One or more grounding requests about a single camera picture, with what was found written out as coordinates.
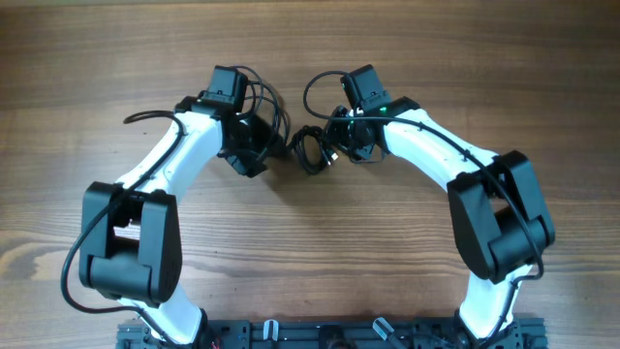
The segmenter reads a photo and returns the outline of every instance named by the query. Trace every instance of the brown surface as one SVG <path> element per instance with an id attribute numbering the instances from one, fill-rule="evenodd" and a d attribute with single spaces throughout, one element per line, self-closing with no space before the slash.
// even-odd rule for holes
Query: brown surface
<path id="1" fill-rule="evenodd" d="M 131 314 L 84 315 L 58 275 L 91 181 L 113 181 L 215 64 L 247 64 L 301 125 L 317 73 L 375 64 L 457 135 L 534 162 L 557 226 L 547 275 L 516 311 L 552 348 L 612 348 L 620 326 L 620 12 L 608 2 L 254 3 L 0 12 L 0 347 L 110 348 Z M 311 103 L 345 99 L 335 79 Z M 222 160 L 180 208 L 183 284 L 212 319 L 451 315 L 468 271 L 445 194 L 395 158 L 308 177 L 269 162 L 252 180 Z M 78 286 L 83 301 L 103 305 Z"/>

